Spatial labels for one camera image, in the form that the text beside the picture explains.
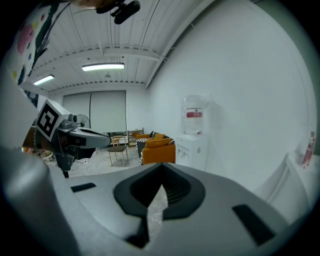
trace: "orange sofa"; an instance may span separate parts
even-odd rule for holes
[[[149,139],[150,134],[137,135],[137,139]],[[162,145],[156,147],[144,147],[142,149],[143,164],[151,163],[174,163],[176,161],[176,146],[171,143],[169,145]]]

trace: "floor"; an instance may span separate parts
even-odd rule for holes
[[[90,175],[99,175],[113,173],[133,167],[139,166],[139,155],[138,150],[135,146],[127,147],[128,159],[126,151],[123,152],[124,155],[124,164],[122,153],[111,153],[111,162],[109,157],[108,148],[98,148],[92,155],[91,158],[84,158],[81,160],[76,160],[71,166],[69,171],[69,177],[80,177],[80,176],[90,176]],[[50,166],[55,166],[56,161],[47,162]],[[168,207],[166,191],[161,186],[158,193],[154,197],[150,206],[148,207],[147,214],[147,224],[149,230],[149,240],[153,240],[157,233],[160,231],[162,226],[162,214],[163,210]]]

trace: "ceiling light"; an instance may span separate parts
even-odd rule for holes
[[[123,70],[125,68],[124,63],[100,63],[82,66],[83,71],[91,70]]]
[[[48,75],[47,77],[42,78],[41,80],[34,82],[33,84],[34,84],[35,86],[38,86],[38,85],[40,85],[40,84],[42,84],[42,83],[44,83],[44,82],[47,82],[47,81],[49,81],[49,80],[51,80],[51,79],[54,79],[54,78],[55,78],[55,77],[54,77],[52,74],[50,74],[50,75]]]

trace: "chair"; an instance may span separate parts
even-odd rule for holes
[[[124,146],[120,146],[119,145],[119,140],[124,138]],[[110,162],[111,162],[111,166],[113,166],[112,161],[111,161],[111,152],[114,152],[115,155],[115,159],[117,159],[117,152],[122,152],[122,163],[123,166],[125,166],[125,156],[124,156],[124,151],[126,152],[126,158],[129,161],[129,157],[128,157],[128,151],[127,151],[127,142],[126,142],[126,137],[125,136],[114,136],[112,137],[112,141],[114,141],[114,139],[117,139],[117,145],[115,146],[115,144],[113,143],[113,147],[109,148],[107,151],[109,152],[109,157],[110,157]]]

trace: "electric fan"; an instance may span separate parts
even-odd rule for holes
[[[76,120],[80,127],[91,128],[90,120],[84,114],[78,114]]]

